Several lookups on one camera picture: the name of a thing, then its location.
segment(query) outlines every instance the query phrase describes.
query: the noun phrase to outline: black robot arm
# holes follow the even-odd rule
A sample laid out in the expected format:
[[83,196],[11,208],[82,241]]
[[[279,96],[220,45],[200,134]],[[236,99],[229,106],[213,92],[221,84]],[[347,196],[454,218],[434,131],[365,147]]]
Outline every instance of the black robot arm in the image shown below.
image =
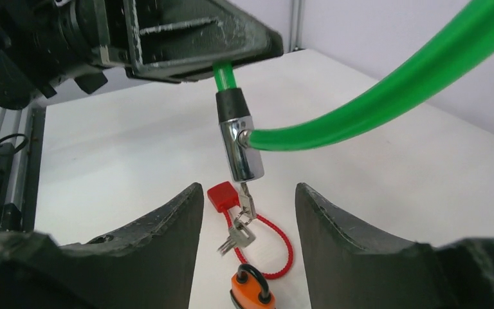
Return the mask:
[[74,79],[91,94],[132,79],[194,82],[212,65],[283,54],[280,35],[225,0],[0,0],[0,106],[25,108]]

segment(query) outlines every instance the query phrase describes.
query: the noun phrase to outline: silver cylinder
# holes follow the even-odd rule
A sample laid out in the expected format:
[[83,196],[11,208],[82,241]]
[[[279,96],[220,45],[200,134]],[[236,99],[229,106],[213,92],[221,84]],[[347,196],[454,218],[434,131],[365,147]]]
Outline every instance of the silver cylinder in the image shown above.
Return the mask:
[[219,124],[223,136],[228,165],[234,182],[250,182],[264,176],[261,152],[244,147],[239,135],[245,130],[254,129],[251,116],[231,119]]

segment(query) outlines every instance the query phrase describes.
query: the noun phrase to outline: white wall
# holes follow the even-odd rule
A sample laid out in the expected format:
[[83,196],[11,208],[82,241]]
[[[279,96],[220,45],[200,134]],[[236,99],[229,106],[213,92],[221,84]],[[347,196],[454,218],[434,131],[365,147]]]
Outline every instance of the white wall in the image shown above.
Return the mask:
[[[281,33],[284,46],[289,46],[289,29],[291,25],[292,0],[230,0],[246,12],[252,14],[270,28]],[[112,69],[106,71],[105,75],[109,83],[99,89],[95,94],[107,93],[145,84],[141,80],[128,79],[123,69]],[[68,80],[56,89],[57,95],[53,98],[40,101],[41,105],[56,104],[84,98],[87,95],[72,81]]]
[[[376,78],[407,60],[468,0],[305,0],[301,46]],[[494,55],[431,104],[494,133]]]

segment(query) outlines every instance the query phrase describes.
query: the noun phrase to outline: green cord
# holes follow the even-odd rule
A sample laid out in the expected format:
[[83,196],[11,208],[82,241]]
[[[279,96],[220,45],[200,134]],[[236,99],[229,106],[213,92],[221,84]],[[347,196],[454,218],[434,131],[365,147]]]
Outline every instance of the green cord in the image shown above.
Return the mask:
[[237,88],[233,75],[232,63],[222,62],[213,65],[217,89],[220,91]]
[[440,92],[494,52],[494,0],[472,0],[398,69],[348,104],[293,127],[255,130],[250,145],[297,151],[368,132]]

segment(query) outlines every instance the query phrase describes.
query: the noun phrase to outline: red block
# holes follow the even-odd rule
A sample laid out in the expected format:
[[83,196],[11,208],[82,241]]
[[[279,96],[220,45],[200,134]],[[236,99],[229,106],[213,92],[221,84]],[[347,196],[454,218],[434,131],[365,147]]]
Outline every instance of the red block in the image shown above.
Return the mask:
[[218,212],[225,212],[239,205],[237,191],[230,182],[223,182],[207,190],[207,196]]

